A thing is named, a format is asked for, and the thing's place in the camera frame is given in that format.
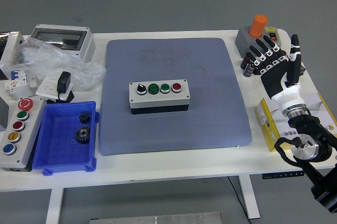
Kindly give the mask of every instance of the black gear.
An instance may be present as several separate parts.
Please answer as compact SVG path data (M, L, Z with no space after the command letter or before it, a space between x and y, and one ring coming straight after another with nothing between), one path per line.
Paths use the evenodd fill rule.
M75 138L80 144L88 144L90 140L90 128L79 128L75 133Z
M78 118L80 119L80 122L83 124L86 124L90 121L90 116L89 113L87 112L81 112Z

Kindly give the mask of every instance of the green button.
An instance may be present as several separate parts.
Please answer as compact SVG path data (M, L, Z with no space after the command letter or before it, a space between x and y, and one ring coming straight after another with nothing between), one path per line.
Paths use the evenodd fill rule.
M170 86L169 86L168 84L163 84L163 85L161 86L161 89L162 89L163 91L167 91L167 90L170 90Z
M170 86L168 84L163 84L160 86L160 91L167 94L170 91Z
M157 94L159 91L159 87L157 84L150 84L148 87L148 92L150 94Z
M26 111L20 111L19 113L17 113L16 117L19 120L26 120L29 117L29 113L27 113Z

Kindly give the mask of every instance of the blue foam mat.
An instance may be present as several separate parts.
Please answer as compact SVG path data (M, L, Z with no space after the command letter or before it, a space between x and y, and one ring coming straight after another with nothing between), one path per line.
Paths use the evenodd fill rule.
M224 148L252 141L243 98L219 38L110 41L103 83L102 155ZM188 111L132 115L130 82L187 79Z

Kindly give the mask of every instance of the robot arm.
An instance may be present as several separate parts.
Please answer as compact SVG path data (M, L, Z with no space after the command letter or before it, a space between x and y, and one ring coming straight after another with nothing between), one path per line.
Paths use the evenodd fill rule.
M297 35L291 37L291 50L286 57L281 49L269 37L263 39L271 47L268 48L261 40L256 43L265 51L265 57L272 67L262 63L261 56L251 48L260 59L258 61L251 53L247 53L257 73L261 74L262 84L268 96L277 102L282 114L288 117L288 124L295 128L299 137L287 139L281 137L275 143L275 149L282 159L292 166L302 168L314 186L311 191L315 199L330 212L337 212L337 165L326 175L321 175L310 162L321 162L330 158L332 148L337 150L337 138L325 129L317 117L311 116L305 101L300 95L299 83L301 69L301 51ZM287 142L295 161L290 160L281 144Z

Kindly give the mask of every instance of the robot finger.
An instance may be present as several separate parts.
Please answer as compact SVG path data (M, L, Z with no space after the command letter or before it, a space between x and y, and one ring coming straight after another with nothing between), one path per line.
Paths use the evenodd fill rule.
M262 65L267 69L270 70L273 68L273 65L269 62L268 58L262 54L258 49L256 49L253 45L249 46L249 49L260 59Z
M287 71L287 86L296 85L299 82L301 72L301 50L297 34L291 36L291 49L289 54L289 67Z
M263 36L263 39L272 47L272 50L275 52L276 57L278 58L280 62L283 60L286 60L286 57L283 55L281 48L279 48L279 46L276 43L274 43L273 40L271 40L266 35Z
M280 61L277 59L275 53L267 47L260 39L256 39L256 43L265 51L265 55L272 62L273 66L277 65Z
M253 62L253 64L255 65L255 67L256 67L256 69L257 69L257 71L258 71L259 73L261 73L261 74L263 75L264 73L267 72L267 69L264 68L264 66L262 65L262 63L261 63L260 61L258 61L258 60L253 56L253 54L251 54L250 52L247 52L247 53L246 53L246 56Z

